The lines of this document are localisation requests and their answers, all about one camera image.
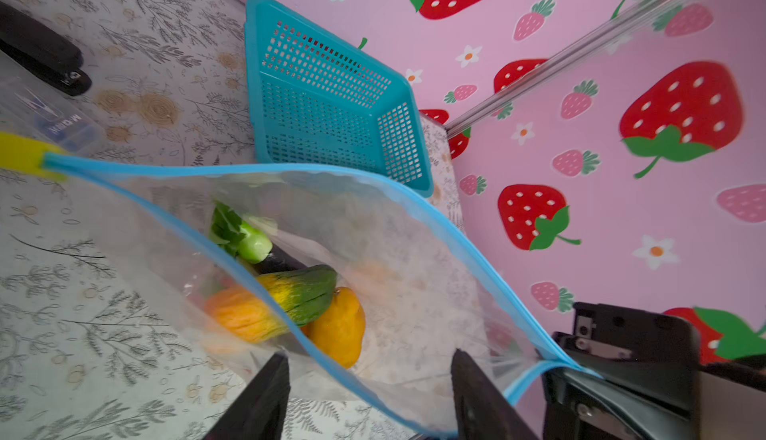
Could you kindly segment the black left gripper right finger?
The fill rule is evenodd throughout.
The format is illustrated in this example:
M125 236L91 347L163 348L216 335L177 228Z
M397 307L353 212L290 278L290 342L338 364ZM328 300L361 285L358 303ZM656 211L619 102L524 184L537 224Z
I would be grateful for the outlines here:
M457 349L451 378L459 440L537 440L474 359Z

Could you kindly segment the dark eggplant toy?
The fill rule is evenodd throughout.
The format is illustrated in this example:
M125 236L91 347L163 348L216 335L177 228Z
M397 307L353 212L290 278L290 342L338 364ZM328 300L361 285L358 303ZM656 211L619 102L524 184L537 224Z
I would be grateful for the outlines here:
M305 264L281 250L261 230L242 221L239 227L243 238L237 245L237 258L251 266L258 274L302 270Z

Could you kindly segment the teal plastic basket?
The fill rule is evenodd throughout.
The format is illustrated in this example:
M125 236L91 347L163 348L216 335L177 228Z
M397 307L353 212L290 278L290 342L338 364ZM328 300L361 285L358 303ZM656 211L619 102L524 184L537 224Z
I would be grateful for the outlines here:
M421 116L402 75L275 0L245 3L255 159L385 176L433 194Z

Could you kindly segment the green leafy vegetable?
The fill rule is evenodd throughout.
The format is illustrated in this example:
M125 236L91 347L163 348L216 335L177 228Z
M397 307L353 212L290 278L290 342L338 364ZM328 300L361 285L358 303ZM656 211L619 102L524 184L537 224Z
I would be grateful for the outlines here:
M233 258L239 254L239 246L249 237L243 227L243 219L229 206L215 202L209 239Z

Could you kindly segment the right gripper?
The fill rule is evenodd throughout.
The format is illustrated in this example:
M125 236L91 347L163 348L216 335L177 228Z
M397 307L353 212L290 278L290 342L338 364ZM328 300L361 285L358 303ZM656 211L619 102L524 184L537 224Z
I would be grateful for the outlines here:
M712 308L574 311L554 339L584 369L544 375L544 438L764 438L764 330Z

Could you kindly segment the clear zip top bag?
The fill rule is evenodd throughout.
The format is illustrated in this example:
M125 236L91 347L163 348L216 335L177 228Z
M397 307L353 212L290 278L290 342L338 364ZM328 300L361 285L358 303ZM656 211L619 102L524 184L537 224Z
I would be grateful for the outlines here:
M466 354L514 404L578 370L472 243L412 190L325 165L158 167L3 134L1 168L61 185L74 223L36 231L50 266L1 288L44 302L34 353L89 351L134 385L203 352L242 378L287 358L320 401L359 398L409 429L457 432Z

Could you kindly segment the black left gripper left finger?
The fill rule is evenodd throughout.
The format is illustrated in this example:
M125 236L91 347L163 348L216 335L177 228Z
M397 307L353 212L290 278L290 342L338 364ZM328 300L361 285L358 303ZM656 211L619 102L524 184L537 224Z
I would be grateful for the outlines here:
M273 354L203 440L279 440L289 392L288 359Z

